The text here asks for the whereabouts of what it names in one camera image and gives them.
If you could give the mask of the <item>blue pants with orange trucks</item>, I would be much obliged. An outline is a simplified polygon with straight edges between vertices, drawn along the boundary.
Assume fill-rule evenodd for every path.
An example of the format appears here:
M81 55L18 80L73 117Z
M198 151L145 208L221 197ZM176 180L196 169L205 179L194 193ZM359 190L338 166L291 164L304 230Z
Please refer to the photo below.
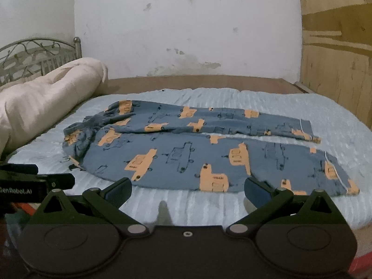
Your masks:
M99 178L145 188L241 192L255 177L297 195L359 188L319 143L307 120L248 109L123 100L64 130L62 148Z

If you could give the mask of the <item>cream rolled blanket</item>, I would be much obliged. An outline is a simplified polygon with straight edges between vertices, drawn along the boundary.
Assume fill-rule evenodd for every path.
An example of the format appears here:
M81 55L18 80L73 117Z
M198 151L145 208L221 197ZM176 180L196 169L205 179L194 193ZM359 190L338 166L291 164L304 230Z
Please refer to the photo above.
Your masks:
M76 105L101 94L107 81L108 67L84 57L44 76L34 74L1 86L1 154L24 146Z

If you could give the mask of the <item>light blue bed cover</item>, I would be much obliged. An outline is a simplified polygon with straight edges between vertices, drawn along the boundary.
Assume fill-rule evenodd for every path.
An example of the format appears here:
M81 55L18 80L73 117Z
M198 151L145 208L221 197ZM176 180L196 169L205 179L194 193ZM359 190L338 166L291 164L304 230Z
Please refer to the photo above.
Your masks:
M145 225L229 226L250 178L325 190L353 229L371 224L371 130L319 94L234 89L111 94L85 101L8 157L70 173L71 195L128 178L121 209Z

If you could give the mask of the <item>metal bed headboard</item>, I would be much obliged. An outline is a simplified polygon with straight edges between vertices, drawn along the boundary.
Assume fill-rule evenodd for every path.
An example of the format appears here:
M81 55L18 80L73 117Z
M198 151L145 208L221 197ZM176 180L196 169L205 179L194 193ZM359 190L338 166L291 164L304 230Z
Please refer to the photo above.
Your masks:
M1 47L1 85L54 69L82 58L81 39L72 42L56 38L33 37Z

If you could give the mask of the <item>brown wooden bed frame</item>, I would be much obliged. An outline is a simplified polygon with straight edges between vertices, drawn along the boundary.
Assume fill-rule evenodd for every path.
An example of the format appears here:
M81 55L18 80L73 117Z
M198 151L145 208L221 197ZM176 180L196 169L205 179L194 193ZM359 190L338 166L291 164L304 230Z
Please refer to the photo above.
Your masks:
M284 79L226 75L151 76L110 79L102 94L131 94L147 91L197 88L232 88L274 94L302 94L304 91Z

